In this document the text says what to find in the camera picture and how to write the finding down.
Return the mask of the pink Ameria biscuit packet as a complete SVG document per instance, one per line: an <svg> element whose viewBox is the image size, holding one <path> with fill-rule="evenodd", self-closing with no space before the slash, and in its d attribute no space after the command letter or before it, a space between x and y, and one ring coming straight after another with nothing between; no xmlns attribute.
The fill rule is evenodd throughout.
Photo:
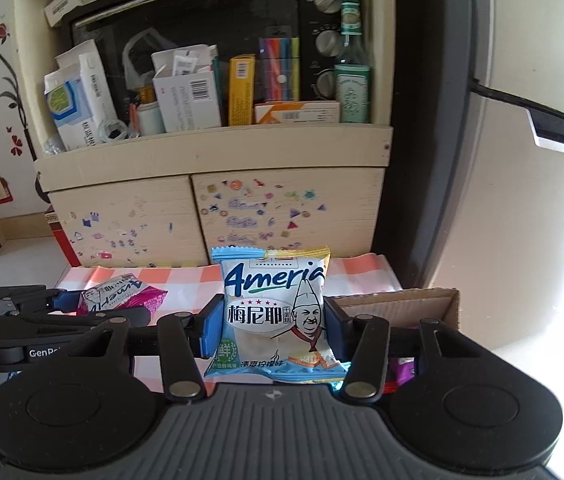
<svg viewBox="0 0 564 480"><path fill-rule="evenodd" d="M153 314L161 307L167 294L167 290L148 285L133 274L122 274L81 292L77 314L134 307L145 307Z"/></svg>

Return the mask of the light blue Ameria packet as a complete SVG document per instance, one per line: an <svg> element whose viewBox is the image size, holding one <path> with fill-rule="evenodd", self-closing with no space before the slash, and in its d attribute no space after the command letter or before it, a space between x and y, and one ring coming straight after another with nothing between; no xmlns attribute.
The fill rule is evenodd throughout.
<svg viewBox="0 0 564 480"><path fill-rule="evenodd" d="M324 285L331 250L224 246L211 250L223 279L221 337L207 377L255 374L273 382L341 382L327 340Z"/></svg>

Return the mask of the purple snack bag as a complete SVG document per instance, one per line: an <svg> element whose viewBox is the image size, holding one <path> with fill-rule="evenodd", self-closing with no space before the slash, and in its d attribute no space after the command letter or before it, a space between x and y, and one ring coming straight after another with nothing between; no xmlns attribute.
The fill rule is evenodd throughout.
<svg viewBox="0 0 564 480"><path fill-rule="evenodd" d="M389 382L394 382L398 387L412 380L416 375L414 358L390 358Z"/></svg>

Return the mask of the red cardboard carton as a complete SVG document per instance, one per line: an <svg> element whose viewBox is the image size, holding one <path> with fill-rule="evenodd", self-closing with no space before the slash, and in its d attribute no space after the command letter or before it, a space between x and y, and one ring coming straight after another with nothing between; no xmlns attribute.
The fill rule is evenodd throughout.
<svg viewBox="0 0 564 480"><path fill-rule="evenodd" d="M58 220L58 215L56 214L54 208L50 206L46 212L44 213L44 217L46 217L48 225L50 226L51 232L55 237L55 240L58 242L58 246L60 246L61 251L66 258L69 266L72 268L76 268L76 266L80 266L79 259L74 251L72 243L69 242L69 238L67 237L62 225L61 221Z"/></svg>

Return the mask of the white cardboard milk box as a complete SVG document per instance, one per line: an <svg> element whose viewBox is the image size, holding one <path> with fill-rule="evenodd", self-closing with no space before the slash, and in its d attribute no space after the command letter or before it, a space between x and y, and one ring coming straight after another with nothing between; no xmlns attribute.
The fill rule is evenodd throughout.
<svg viewBox="0 0 564 480"><path fill-rule="evenodd" d="M383 395L394 393L399 388L388 379L390 358L414 358L417 373L417 361L422 351L419 322L433 318L453 328L458 327L460 295L455 289L408 289L329 298L333 298L351 316L370 314L389 322L388 370Z"/></svg>

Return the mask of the orange white checkered tablecloth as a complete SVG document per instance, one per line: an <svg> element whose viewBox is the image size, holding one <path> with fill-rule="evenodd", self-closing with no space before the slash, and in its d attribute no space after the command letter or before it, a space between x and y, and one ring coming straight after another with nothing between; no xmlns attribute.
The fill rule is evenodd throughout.
<svg viewBox="0 0 564 480"><path fill-rule="evenodd" d="M67 290L88 289L122 274L133 274L140 281L167 292L163 304L152 315L179 311L196 313L215 295L223 292L219 266L199 268L73 268L60 281ZM395 272L383 256L366 254L355 258L334 258L329 263L325 292L329 296L355 296L372 292L396 292L401 288Z"/></svg>

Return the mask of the beige sticker-covered cabinet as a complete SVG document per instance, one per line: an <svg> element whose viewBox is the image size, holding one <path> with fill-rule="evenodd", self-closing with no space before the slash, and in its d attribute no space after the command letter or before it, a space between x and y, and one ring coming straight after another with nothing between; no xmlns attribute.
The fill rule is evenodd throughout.
<svg viewBox="0 0 564 480"><path fill-rule="evenodd" d="M48 25L43 8L51 1L13 0L11 34L30 135L37 138L36 170L83 266L201 266L210 248L230 244L327 245L335 257L371 251L393 140L396 0L361 0L372 63L370 124L167 129L57 155L43 153L56 129L42 79L73 39ZM126 1L82 9L104 9L102 20L122 25L122 36L152 25L165 35L172 29L178 46L208 39L222 63L256 52L259 35L250 50L235 36L247 14L255 19L255 11L239 10L239 0L149 0L128 11L139 10L141 28L125 15L108 15ZM175 7L194 2L204 4L192 11L189 27Z"/></svg>

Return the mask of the grey refrigerator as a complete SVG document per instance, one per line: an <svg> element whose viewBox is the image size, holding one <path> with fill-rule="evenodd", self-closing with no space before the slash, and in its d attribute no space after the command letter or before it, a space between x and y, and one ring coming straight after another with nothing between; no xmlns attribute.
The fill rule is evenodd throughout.
<svg viewBox="0 0 564 480"><path fill-rule="evenodd" d="M396 0L396 25L378 244L564 410L564 0Z"/></svg>

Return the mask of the white barcode box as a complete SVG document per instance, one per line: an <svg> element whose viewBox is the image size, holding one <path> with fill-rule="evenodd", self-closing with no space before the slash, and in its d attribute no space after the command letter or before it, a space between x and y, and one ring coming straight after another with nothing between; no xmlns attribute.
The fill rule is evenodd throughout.
<svg viewBox="0 0 564 480"><path fill-rule="evenodd" d="M154 52L152 61L154 89L167 132L222 126L214 44Z"/></svg>

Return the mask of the orange white flat box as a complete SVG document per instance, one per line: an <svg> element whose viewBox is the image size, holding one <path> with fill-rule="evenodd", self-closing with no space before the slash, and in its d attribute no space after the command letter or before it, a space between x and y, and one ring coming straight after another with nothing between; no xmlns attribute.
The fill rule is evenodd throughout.
<svg viewBox="0 0 564 480"><path fill-rule="evenodd" d="M256 125L337 124L340 104L337 101L288 101L255 106Z"/></svg>

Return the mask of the green glass bottle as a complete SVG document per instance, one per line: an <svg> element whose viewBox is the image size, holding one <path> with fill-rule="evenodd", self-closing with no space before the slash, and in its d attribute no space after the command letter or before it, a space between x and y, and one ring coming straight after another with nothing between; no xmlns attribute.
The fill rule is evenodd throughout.
<svg viewBox="0 0 564 480"><path fill-rule="evenodd" d="M371 66L362 39L360 0L341 0L343 50L334 66L340 122L370 121Z"/></svg>

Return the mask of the yellow slim box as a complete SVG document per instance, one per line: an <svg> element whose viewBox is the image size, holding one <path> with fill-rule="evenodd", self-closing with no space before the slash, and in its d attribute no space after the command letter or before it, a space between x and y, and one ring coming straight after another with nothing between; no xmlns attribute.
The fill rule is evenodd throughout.
<svg viewBox="0 0 564 480"><path fill-rule="evenodd" d="M256 58L242 54L231 58L229 80L229 125L248 126L253 121Z"/></svg>

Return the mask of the colourful marker pack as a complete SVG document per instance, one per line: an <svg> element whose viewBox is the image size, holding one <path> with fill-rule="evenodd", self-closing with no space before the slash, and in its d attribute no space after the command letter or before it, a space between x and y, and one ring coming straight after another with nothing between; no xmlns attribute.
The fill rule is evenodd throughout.
<svg viewBox="0 0 564 480"><path fill-rule="evenodd" d="M300 99L299 39L268 37L259 39L261 77L267 102Z"/></svg>

